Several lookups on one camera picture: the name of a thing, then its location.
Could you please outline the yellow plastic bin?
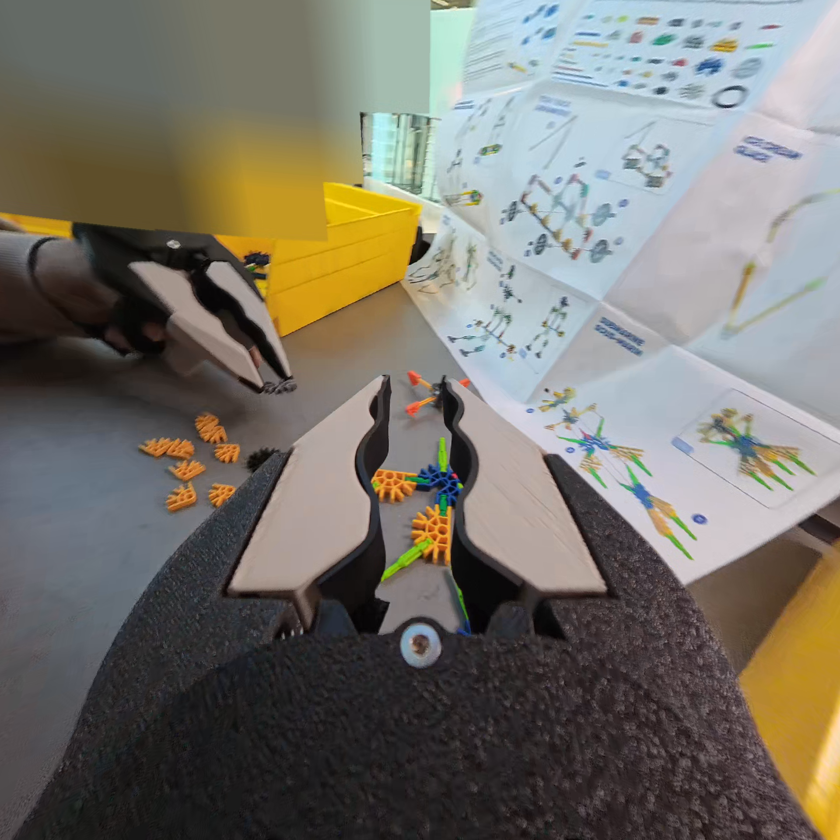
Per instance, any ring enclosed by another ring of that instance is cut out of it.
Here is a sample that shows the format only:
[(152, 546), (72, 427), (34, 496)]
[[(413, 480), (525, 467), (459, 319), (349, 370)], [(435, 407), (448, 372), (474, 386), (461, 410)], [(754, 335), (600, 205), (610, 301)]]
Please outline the yellow plastic bin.
[(410, 263), (420, 203), (339, 183), (323, 192), (324, 241), (219, 237), (240, 259), (268, 258), (257, 285), (281, 337), (401, 281)]
[(793, 595), (740, 682), (782, 780), (816, 831), (838, 839), (838, 546)]

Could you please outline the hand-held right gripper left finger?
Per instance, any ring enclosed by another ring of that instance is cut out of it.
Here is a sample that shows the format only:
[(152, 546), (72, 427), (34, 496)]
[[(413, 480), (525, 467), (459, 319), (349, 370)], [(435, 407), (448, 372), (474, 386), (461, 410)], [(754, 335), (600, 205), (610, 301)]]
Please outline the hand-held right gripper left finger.
[(350, 617), (373, 602), (385, 544), (372, 480), (389, 450), (391, 396), (379, 375), (293, 444), (227, 594), (288, 601), (306, 629), (324, 601)]

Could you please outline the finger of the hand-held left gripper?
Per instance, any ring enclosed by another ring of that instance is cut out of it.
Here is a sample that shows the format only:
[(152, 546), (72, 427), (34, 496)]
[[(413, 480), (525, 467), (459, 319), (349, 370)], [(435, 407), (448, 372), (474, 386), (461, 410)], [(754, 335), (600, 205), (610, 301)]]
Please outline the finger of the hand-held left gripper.
[(167, 339), (175, 359), (186, 371), (202, 362), (261, 392), (264, 381), (247, 349), (226, 331), (220, 319), (199, 301), (189, 276), (152, 261), (133, 261), (129, 268), (168, 313)]
[(230, 312), (240, 332), (277, 374), (280, 382), (292, 382), (289, 361), (259, 290), (249, 278), (227, 261), (213, 261), (205, 269), (206, 277), (226, 298), (223, 310)]

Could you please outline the orange grey cross assembly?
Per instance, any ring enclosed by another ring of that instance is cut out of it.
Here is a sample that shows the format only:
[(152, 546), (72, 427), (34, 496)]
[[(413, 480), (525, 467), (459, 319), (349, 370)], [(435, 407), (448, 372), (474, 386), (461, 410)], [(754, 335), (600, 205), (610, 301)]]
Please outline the orange grey cross assembly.
[(439, 381), (429, 382), (426, 381), (419, 373), (409, 371), (407, 373), (407, 378), (412, 387), (422, 387), (426, 390), (427, 395), (423, 399), (417, 399), (406, 405), (406, 414), (410, 417), (415, 417), (426, 406), (431, 406), (435, 411), (442, 414), (444, 411), (444, 390), (447, 377), (443, 376)]

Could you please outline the person's left hand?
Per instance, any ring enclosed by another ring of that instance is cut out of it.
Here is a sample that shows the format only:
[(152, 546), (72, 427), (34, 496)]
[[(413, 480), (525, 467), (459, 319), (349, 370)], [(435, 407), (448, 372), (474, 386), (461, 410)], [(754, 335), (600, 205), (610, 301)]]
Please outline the person's left hand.
[(50, 239), (38, 247), (34, 278), (48, 302), (63, 316), (115, 347), (127, 348), (112, 323), (118, 294), (102, 284), (75, 240)]

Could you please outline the blue green assembly with red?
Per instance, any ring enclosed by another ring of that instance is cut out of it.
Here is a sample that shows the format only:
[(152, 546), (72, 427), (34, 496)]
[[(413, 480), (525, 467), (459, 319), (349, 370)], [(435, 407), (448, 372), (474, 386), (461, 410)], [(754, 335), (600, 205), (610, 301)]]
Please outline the blue green assembly with red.
[(451, 566), (455, 536), (455, 512), (464, 489), (459, 475), (449, 463), (447, 446), (440, 438), (437, 461), (418, 472), (378, 469), (371, 488), (380, 502), (396, 504), (416, 494), (426, 496), (426, 505), (411, 520), (410, 547), (385, 567), (381, 582), (404, 571), (419, 560)]

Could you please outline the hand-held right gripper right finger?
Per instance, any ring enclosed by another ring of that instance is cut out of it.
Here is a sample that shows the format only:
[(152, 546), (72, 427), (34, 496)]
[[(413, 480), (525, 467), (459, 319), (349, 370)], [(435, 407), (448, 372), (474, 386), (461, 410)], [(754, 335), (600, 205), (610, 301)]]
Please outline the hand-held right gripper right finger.
[(558, 481), (556, 458), (465, 385), (446, 380), (455, 504), (451, 570), (471, 629), (504, 613), (533, 630), (548, 602), (604, 597), (608, 583)]

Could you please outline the white building instruction sheet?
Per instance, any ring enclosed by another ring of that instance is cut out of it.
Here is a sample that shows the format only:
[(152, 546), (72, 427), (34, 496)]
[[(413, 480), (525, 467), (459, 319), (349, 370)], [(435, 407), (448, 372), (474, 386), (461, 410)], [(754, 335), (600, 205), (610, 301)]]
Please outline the white building instruction sheet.
[(404, 287), (685, 583), (838, 496), (838, 2), (478, 2)]

